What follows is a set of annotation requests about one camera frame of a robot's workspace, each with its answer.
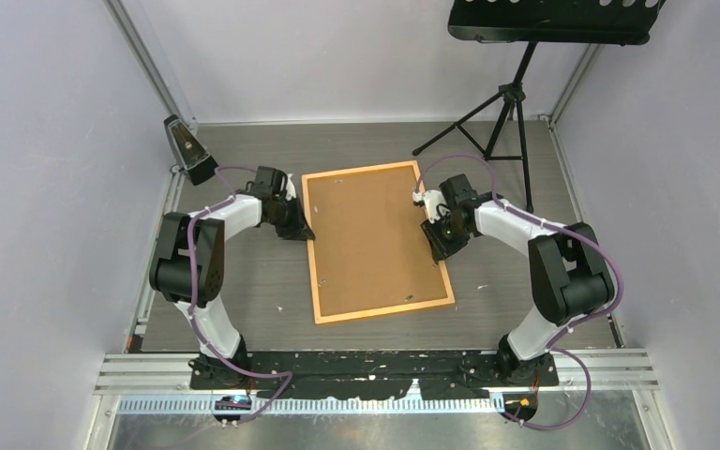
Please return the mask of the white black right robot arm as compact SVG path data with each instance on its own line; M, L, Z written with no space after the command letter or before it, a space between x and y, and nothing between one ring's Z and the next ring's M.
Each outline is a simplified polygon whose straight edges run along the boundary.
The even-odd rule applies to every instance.
M615 299L609 261L586 223L537 217L497 194L477 192L464 174L436 189L417 189L412 202L426 212L421 229L437 263L474 237L497 240L526 258L532 308L499 341L493 375L503 383L524 383L561 333Z

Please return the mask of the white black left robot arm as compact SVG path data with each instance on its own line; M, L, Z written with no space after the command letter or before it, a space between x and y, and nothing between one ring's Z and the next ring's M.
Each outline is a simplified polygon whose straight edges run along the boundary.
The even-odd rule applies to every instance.
M229 388L242 386L250 370L246 342L233 326L220 293L225 244L237 234L268 224L283 240L315 238L291 176L260 166L245 188L192 213L166 214L150 264L150 287L184 315L199 344L194 370L214 371Z

